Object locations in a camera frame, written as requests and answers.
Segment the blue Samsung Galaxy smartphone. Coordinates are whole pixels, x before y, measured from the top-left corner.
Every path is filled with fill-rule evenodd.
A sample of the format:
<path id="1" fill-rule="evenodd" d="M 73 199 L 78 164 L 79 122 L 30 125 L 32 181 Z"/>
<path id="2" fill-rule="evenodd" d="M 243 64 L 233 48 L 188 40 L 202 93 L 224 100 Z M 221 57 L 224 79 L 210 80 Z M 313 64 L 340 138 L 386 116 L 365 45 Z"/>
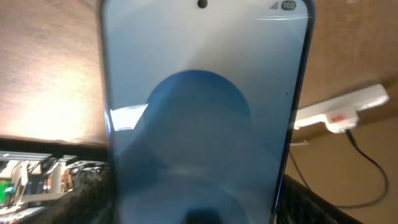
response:
<path id="1" fill-rule="evenodd" d="M 98 6 L 118 223 L 272 223 L 313 1 Z"/>

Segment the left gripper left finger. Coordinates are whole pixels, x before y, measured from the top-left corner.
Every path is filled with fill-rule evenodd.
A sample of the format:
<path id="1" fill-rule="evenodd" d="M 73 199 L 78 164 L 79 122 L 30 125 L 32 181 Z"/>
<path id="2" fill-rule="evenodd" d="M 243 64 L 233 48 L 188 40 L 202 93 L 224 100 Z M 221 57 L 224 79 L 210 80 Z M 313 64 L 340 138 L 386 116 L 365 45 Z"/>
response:
<path id="1" fill-rule="evenodd" d="M 96 179 L 23 218 L 22 224 L 113 224 L 116 223 L 114 175 L 106 168 Z"/>

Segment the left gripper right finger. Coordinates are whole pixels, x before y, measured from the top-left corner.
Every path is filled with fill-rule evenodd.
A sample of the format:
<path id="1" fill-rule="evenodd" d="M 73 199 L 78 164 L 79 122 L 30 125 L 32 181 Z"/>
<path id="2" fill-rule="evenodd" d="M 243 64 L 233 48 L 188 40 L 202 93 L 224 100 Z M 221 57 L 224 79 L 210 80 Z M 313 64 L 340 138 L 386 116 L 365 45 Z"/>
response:
<path id="1" fill-rule="evenodd" d="M 285 174 L 276 224 L 362 224 Z"/>

